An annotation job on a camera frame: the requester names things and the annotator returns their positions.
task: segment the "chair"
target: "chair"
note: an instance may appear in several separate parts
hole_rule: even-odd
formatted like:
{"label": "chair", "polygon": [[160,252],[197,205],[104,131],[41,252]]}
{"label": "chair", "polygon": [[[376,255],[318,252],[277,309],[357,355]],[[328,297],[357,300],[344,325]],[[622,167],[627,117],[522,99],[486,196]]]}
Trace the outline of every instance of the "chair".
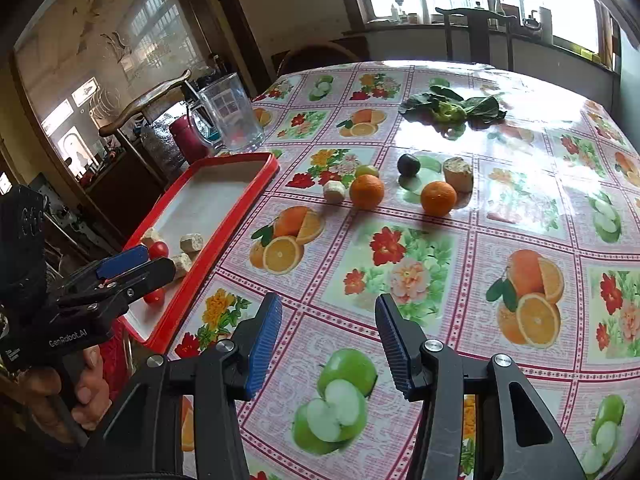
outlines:
{"label": "chair", "polygon": [[351,50],[337,43],[313,43],[297,49],[289,50],[280,62],[278,77],[283,74],[300,72],[310,68],[320,68],[342,63],[361,61]]}
{"label": "chair", "polygon": [[490,10],[484,9],[440,9],[436,11],[444,16],[444,33],[447,41],[447,59],[453,61],[453,45],[451,41],[451,23],[449,16],[452,14],[466,16],[469,31],[469,47],[471,49],[471,61],[474,63],[491,64],[491,52],[489,46],[488,20],[497,20],[500,25],[506,26],[507,31],[507,58],[509,71],[513,72],[513,42],[511,36],[511,24],[516,25],[518,19],[515,16],[502,16]]}

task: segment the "hand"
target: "hand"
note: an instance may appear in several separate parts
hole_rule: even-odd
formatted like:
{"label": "hand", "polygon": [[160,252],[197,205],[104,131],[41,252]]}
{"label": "hand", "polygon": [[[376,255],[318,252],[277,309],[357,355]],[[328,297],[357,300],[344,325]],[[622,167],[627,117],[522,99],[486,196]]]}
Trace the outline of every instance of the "hand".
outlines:
{"label": "hand", "polygon": [[[82,353],[86,367],[76,384],[79,403],[71,410],[71,415],[85,430],[93,431],[111,406],[109,385],[102,378],[100,348],[92,346],[85,348]],[[40,429],[60,442],[74,442],[47,399],[48,396],[60,393],[62,384],[58,373],[53,368],[31,368],[20,374],[18,384],[22,387],[26,405]]]}

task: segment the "wall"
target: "wall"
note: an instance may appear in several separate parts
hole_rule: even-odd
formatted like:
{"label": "wall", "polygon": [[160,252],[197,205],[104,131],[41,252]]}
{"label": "wall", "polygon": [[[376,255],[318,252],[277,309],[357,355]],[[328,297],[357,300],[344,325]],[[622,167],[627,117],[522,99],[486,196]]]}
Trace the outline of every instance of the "wall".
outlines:
{"label": "wall", "polygon": [[[271,55],[297,46],[341,38],[350,29],[343,0],[240,0],[247,21],[271,67]],[[377,31],[366,34],[371,59],[446,59],[444,32],[437,30]],[[468,41],[454,37],[456,58],[468,60]],[[504,40],[492,37],[495,65],[506,68]],[[611,108],[613,76],[552,48],[514,40],[516,72],[537,77],[584,95]]]}
{"label": "wall", "polygon": [[17,172],[27,184],[42,172],[65,203],[75,207],[78,199],[47,156],[22,110],[7,62],[0,65],[0,95],[0,137]]}
{"label": "wall", "polygon": [[631,143],[640,150],[640,52],[634,49],[626,34],[621,31],[622,69],[620,73],[620,92],[616,96],[613,118]]}

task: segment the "cherry tomato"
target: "cherry tomato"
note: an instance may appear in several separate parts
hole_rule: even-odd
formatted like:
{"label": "cherry tomato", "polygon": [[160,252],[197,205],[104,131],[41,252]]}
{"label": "cherry tomato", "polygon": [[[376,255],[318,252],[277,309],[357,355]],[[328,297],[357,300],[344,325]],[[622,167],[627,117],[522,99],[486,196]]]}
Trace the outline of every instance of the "cherry tomato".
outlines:
{"label": "cherry tomato", "polygon": [[169,247],[164,242],[156,242],[149,247],[149,258],[155,260],[156,258],[169,257]]}
{"label": "cherry tomato", "polygon": [[164,304],[164,288],[161,287],[148,293],[143,299],[148,305],[162,306],[162,304]]}

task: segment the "orange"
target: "orange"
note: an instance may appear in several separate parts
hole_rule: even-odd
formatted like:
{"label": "orange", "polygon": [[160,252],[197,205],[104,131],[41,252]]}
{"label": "orange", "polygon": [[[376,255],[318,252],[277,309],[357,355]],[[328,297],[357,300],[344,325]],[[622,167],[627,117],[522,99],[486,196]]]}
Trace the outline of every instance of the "orange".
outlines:
{"label": "orange", "polygon": [[542,274],[542,284],[545,289],[545,297],[549,303],[557,303],[564,293],[564,276],[558,266],[551,260],[540,258],[540,273]]}
{"label": "orange", "polygon": [[509,310],[503,302],[500,302],[500,306],[495,313],[495,320],[498,322],[500,332],[509,341],[516,343],[516,345],[524,345],[526,343],[522,332],[520,332],[516,313]]}
{"label": "orange", "polygon": [[520,249],[509,256],[507,278],[516,289],[518,298],[532,292],[544,294],[545,286],[542,282],[539,259],[540,254],[530,249]]}
{"label": "orange", "polygon": [[556,342],[560,332],[560,312],[542,294],[534,292],[520,298],[516,319],[528,345],[548,348]]}
{"label": "orange", "polygon": [[249,261],[252,266],[262,269],[262,254],[264,253],[264,247],[260,240],[256,240],[255,244],[251,246],[249,251]]}
{"label": "orange", "polygon": [[262,265],[271,274],[286,274],[300,263],[304,253],[293,236],[279,236],[264,248]]}
{"label": "orange", "polygon": [[371,111],[371,124],[380,124],[382,121],[386,119],[386,114],[381,112],[380,110],[372,110]]}
{"label": "orange", "polygon": [[378,130],[375,124],[360,123],[351,128],[351,135],[354,137],[367,137],[373,135]]}
{"label": "orange", "polygon": [[458,194],[451,184],[441,180],[430,182],[420,193],[420,203],[427,215],[445,216],[453,209]]}
{"label": "orange", "polygon": [[324,218],[313,210],[306,212],[305,219],[302,221],[302,227],[296,237],[298,245],[308,244],[318,238],[324,231]]}
{"label": "orange", "polygon": [[351,183],[349,197],[357,208],[373,209],[385,197],[385,185],[376,176],[361,175]]}
{"label": "orange", "polygon": [[364,108],[363,110],[358,110],[356,113],[351,115],[351,122],[353,124],[370,123],[372,113],[373,113],[373,110],[371,108]]}
{"label": "orange", "polygon": [[273,237],[298,236],[308,207],[297,205],[281,211],[273,224]]}
{"label": "orange", "polygon": [[182,450],[185,452],[196,449],[195,437],[193,436],[193,408],[187,400],[187,409],[185,410],[184,397],[182,398]]}

